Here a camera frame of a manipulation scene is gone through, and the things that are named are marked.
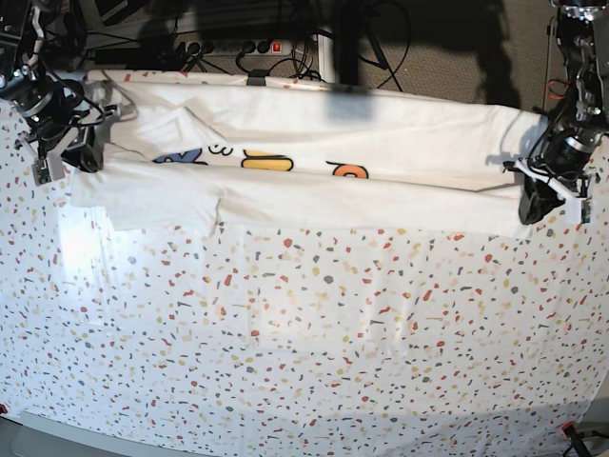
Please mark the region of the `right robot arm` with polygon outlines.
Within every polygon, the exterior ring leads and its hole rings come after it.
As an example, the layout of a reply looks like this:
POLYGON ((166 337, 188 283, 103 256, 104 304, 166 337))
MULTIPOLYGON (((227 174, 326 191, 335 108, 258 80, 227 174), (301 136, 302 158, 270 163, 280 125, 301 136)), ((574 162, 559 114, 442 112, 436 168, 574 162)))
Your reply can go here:
POLYGON ((87 173, 104 165, 96 129, 109 112, 87 96, 80 81, 61 77, 51 66, 80 44, 74 19, 65 35, 52 31, 63 6, 62 1, 1 3, 1 100, 27 125, 14 147, 33 156, 34 176, 43 184, 65 164, 87 173))

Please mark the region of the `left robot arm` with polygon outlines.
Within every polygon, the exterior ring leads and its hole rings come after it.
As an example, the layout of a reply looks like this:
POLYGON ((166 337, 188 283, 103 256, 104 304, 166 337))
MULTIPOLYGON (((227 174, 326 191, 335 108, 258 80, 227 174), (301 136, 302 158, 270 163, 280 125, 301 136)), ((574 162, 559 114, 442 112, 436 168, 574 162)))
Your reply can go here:
POLYGON ((608 3, 554 1, 566 91, 546 115, 528 155, 508 169, 523 174, 520 221, 533 225, 563 207, 574 224, 591 220, 588 164, 608 134, 608 3))

